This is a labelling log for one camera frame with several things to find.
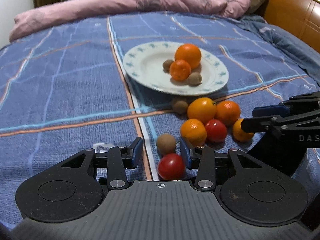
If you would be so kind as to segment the hidden small orange citrus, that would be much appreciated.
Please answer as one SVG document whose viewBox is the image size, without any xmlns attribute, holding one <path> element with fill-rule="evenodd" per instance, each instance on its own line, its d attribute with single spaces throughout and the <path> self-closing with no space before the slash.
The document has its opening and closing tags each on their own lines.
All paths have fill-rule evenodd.
<svg viewBox="0 0 320 240">
<path fill-rule="evenodd" d="M 249 142 L 255 135 L 255 133 L 247 133 L 242 130 L 241 123 L 243 119 L 239 118 L 232 127 L 232 136 L 238 142 Z"/>
</svg>

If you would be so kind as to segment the wooden headboard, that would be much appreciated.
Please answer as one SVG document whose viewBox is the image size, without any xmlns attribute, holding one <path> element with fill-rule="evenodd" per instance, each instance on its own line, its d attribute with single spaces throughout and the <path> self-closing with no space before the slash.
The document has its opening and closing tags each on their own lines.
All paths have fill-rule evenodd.
<svg viewBox="0 0 320 240">
<path fill-rule="evenodd" d="M 256 14 L 319 51 L 319 0 L 266 0 Z"/>
</svg>

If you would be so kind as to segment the front small mandarin orange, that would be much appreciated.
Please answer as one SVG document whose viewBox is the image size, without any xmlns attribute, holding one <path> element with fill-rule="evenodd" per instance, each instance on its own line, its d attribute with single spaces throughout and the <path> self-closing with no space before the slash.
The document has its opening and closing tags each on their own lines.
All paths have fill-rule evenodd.
<svg viewBox="0 0 320 240">
<path fill-rule="evenodd" d="M 185 137 L 193 146 L 204 145 L 207 139 L 207 131 L 204 124 L 197 119 L 189 119 L 180 127 L 181 137 Z"/>
</svg>

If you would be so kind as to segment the pink rolled quilt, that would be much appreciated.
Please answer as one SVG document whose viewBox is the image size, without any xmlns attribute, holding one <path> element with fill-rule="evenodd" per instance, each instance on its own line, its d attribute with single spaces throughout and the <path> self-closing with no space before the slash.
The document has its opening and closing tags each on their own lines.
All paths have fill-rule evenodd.
<svg viewBox="0 0 320 240">
<path fill-rule="evenodd" d="M 101 15 L 172 11 L 239 18 L 250 5 L 250 0 L 67 0 L 16 15 L 9 41 L 14 42 L 49 27 Z"/>
</svg>

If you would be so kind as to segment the front red cherry tomato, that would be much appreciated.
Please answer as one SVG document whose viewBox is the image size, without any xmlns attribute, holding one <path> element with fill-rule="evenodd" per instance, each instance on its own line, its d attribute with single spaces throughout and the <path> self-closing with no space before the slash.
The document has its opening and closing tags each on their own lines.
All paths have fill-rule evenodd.
<svg viewBox="0 0 320 240">
<path fill-rule="evenodd" d="M 179 180 L 185 176 L 185 165 L 180 155 L 170 153 L 158 163 L 158 174 L 163 180 Z"/>
</svg>

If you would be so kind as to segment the white floral plate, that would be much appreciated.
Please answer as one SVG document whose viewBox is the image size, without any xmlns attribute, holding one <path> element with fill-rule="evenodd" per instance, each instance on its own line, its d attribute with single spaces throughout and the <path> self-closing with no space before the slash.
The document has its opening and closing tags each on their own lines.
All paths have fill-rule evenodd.
<svg viewBox="0 0 320 240">
<path fill-rule="evenodd" d="M 173 60 L 177 42 L 148 42 L 131 48 L 123 57 L 123 67 L 129 77 L 144 87 L 172 95 L 200 96 L 217 92 L 227 85 L 229 72 L 225 64 L 212 53 L 200 48 L 202 59 L 195 69 L 202 81 L 191 86 L 187 81 L 175 81 L 163 69 L 165 60 Z"/>
</svg>

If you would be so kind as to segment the large orange on plate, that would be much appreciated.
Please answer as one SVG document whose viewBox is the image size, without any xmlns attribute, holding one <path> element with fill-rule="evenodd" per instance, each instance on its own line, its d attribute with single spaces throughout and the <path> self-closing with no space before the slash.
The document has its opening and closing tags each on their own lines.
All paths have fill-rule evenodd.
<svg viewBox="0 0 320 240">
<path fill-rule="evenodd" d="M 196 69 L 202 59 L 202 54 L 198 46 L 185 43 L 179 46 L 175 51 L 175 60 L 184 60 L 190 64 L 191 69 Z"/>
</svg>

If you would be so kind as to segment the red cherry tomato in pile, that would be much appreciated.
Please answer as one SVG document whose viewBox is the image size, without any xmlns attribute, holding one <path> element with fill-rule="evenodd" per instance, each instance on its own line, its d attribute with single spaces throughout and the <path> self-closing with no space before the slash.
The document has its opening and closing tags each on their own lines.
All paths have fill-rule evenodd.
<svg viewBox="0 0 320 240">
<path fill-rule="evenodd" d="M 210 142 L 223 142 L 228 134 L 227 127 L 217 119 L 209 120 L 205 124 L 207 140 Z"/>
</svg>

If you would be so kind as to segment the brown longan behind pile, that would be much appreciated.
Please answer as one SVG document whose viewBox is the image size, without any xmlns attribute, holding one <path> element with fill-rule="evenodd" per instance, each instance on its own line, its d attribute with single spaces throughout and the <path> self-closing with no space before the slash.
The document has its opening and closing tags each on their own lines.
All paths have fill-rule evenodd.
<svg viewBox="0 0 320 240">
<path fill-rule="evenodd" d="M 184 98 L 173 98 L 171 101 L 172 110 L 178 114 L 184 114 L 188 109 L 188 102 Z"/>
</svg>

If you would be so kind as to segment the grey-blue blanket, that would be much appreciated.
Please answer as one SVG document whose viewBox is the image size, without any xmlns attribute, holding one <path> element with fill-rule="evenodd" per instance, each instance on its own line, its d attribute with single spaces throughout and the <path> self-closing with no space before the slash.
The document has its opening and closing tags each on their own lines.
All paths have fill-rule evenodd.
<svg viewBox="0 0 320 240">
<path fill-rule="evenodd" d="M 236 25 L 262 38 L 282 51 L 289 59 L 299 65 L 311 78 L 319 83 L 319 52 L 315 51 L 295 35 L 279 26 L 269 24 L 261 16 L 243 16 Z"/>
</svg>

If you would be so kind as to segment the small brown longan on plate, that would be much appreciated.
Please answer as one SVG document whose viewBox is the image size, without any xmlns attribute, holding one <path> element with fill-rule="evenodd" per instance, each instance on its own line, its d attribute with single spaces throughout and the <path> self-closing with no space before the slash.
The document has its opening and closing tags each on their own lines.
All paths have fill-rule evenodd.
<svg viewBox="0 0 320 240">
<path fill-rule="evenodd" d="M 168 73 L 170 71 L 170 66 L 173 62 L 174 62 L 173 60 L 164 61 L 162 64 L 163 70 Z"/>
</svg>

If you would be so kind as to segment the blue plaid bed sheet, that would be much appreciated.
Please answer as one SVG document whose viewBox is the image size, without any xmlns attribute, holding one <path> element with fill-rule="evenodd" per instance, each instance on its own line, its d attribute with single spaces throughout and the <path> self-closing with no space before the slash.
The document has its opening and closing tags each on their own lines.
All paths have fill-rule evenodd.
<svg viewBox="0 0 320 240">
<path fill-rule="evenodd" d="M 21 221 L 15 192 L 23 181 L 84 148 L 106 152 L 143 137 L 143 160 L 128 178 L 158 179 L 156 139 L 179 137 L 184 116 L 170 112 L 171 95 L 138 84 L 122 63 L 132 47 L 156 41 L 192 43 L 220 59 L 229 80 L 212 99 L 235 101 L 243 118 L 319 90 L 282 51 L 218 16 L 100 16 L 31 34 L 1 49 L 3 225 Z"/>
</svg>

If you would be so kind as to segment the yellow-orange citrus fruit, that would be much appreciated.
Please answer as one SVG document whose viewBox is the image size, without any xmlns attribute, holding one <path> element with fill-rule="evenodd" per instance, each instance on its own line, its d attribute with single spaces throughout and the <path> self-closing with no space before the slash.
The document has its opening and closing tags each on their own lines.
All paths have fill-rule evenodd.
<svg viewBox="0 0 320 240">
<path fill-rule="evenodd" d="M 203 124 L 212 120 L 216 116 L 217 104 L 208 97 L 202 97 L 194 100 L 187 109 L 188 119 L 197 119 Z"/>
</svg>

